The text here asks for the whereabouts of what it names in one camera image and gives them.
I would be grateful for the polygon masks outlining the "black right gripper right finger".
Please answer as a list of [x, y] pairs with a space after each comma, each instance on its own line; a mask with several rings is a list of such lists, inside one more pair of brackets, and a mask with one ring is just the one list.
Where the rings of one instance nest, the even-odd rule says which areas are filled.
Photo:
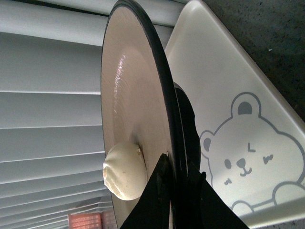
[[188, 228], [246, 229], [248, 228], [221, 200], [195, 165], [188, 165]]

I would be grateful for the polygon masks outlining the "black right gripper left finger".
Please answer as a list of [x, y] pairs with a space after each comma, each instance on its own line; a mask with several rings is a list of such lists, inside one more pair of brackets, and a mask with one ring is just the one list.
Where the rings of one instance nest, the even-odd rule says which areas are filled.
[[167, 229], [170, 222], [172, 168], [167, 155], [161, 154], [155, 169], [122, 229]]

